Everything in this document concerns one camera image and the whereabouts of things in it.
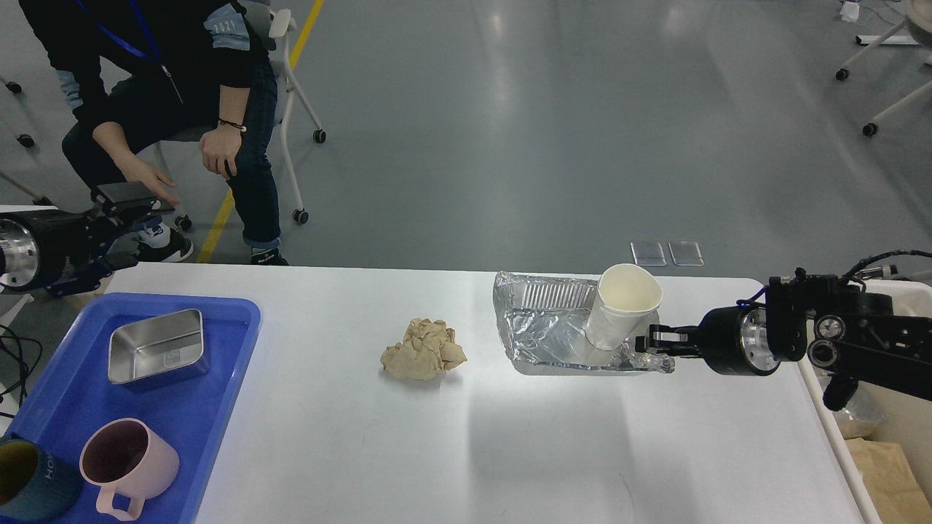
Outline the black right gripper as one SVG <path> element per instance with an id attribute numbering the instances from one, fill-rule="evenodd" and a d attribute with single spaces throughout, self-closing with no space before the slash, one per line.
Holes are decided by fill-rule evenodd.
<path id="1" fill-rule="evenodd" d="M 780 362 L 767 341 L 766 316 L 763 306 L 725 306 L 706 313 L 699 326 L 648 324 L 635 337 L 635 352 L 703 358 L 722 375 L 768 377 Z"/>

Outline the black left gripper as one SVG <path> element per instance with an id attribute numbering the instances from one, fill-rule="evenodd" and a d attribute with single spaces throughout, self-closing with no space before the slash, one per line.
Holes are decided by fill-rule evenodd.
<path id="1" fill-rule="evenodd" d="M 175 212 L 142 182 L 102 183 L 91 202 L 107 218 L 150 219 Z M 16 293 L 47 290 L 63 298 L 99 290 L 114 272 L 136 266 L 116 238 L 93 237 L 89 213 L 38 210 L 2 213 L 2 287 Z"/>

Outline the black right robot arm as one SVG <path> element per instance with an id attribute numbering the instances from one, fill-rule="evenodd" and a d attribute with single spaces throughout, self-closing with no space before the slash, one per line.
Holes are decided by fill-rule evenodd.
<path id="1" fill-rule="evenodd" d="M 876 262 L 929 255 L 878 253 L 843 273 L 798 268 L 772 277 L 750 298 L 706 312 L 698 325 L 651 324 L 633 349 L 698 358 L 726 376 L 768 377 L 782 362 L 808 360 L 829 375 L 822 402 L 832 411 L 844 408 L 862 382 L 929 400 L 930 318 L 898 315 L 892 296 L 866 288 Z"/>

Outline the person's right hand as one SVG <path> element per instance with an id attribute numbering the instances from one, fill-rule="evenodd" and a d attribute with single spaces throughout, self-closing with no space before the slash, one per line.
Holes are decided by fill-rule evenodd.
<path id="1" fill-rule="evenodd" d="M 119 155 L 114 158 L 114 165 L 120 170 L 127 182 L 142 183 L 157 198 L 165 200 L 169 205 L 177 206 L 181 202 L 170 190 L 176 183 L 162 170 L 146 162 L 133 153 Z"/>

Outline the person's left hand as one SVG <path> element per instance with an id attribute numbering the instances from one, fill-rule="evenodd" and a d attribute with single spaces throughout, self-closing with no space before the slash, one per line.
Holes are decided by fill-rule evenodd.
<path id="1" fill-rule="evenodd" d="M 201 162 L 206 170 L 229 181 L 237 174 L 236 158 L 242 147 L 242 130 L 220 124 L 201 136 Z"/>

